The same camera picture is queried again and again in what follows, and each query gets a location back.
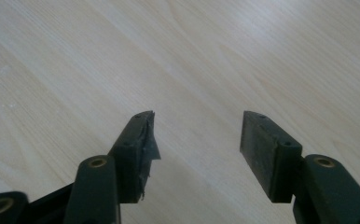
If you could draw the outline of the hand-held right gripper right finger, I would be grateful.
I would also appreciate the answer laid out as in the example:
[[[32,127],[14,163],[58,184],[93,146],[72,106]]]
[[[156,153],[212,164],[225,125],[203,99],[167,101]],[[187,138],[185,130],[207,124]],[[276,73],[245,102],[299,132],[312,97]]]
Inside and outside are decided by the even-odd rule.
[[[245,111],[240,152],[272,203],[293,204],[297,224],[360,224],[360,186],[337,160],[301,155],[269,117]]]

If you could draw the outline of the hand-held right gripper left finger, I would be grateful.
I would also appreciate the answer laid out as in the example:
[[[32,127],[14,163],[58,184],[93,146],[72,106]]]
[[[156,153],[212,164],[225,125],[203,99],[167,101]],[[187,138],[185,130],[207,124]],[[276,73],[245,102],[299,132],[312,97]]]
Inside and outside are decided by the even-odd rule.
[[[63,224],[121,224],[120,206],[144,198],[152,161],[160,158],[154,117],[134,115],[108,154],[79,164]]]

